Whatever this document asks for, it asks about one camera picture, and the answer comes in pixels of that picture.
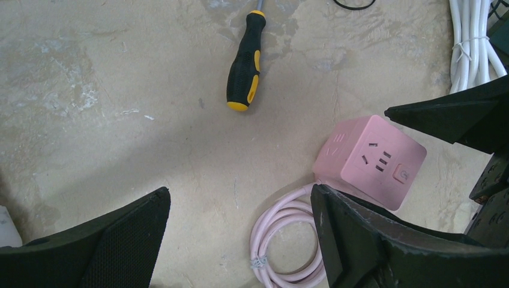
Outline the black yellow flathead screwdriver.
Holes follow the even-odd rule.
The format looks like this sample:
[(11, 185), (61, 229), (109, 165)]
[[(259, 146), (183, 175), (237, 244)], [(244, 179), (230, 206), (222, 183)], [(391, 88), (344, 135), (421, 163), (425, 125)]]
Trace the black yellow flathead screwdriver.
[(246, 16), (244, 35), (231, 65), (226, 88), (227, 106), (237, 112), (248, 110), (256, 95), (261, 73), (261, 36), (267, 21), (259, 0)]

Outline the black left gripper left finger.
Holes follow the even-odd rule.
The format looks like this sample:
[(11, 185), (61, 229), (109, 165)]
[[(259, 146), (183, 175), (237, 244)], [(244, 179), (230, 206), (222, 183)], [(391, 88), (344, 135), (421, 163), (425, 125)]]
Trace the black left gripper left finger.
[(1, 287), (149, 287), (170, 211), (161, 187), (21, 247), (1, 248)]

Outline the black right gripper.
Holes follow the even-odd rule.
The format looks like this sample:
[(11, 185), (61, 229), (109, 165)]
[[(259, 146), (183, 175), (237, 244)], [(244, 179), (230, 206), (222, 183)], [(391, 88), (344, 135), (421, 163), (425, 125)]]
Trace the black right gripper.
[[(508, 76), (461, 92), (393, 106), (395, 123), (450, 144), (493, 154), (508, 148)], [(493, 154), (469, 198), (479, 204), (466, 234), (488, 248), (508, 248), (508, 155)]]

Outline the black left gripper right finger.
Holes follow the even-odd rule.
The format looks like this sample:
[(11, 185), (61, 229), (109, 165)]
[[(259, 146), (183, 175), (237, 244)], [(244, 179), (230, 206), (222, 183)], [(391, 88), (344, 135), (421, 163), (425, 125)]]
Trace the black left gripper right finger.
[(508, 248), (420, 227), (315, 185), (312, 211), (330, 287), (507, 287)]

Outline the pink cube power socket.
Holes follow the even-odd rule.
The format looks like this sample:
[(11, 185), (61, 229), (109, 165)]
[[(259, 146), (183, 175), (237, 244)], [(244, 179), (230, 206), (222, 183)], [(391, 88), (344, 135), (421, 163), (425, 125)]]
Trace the pink cube power socket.
[(400, 209), (424, 146), (378, 115), (339, 122), (312, 167), (315, 179), (390, 211)]

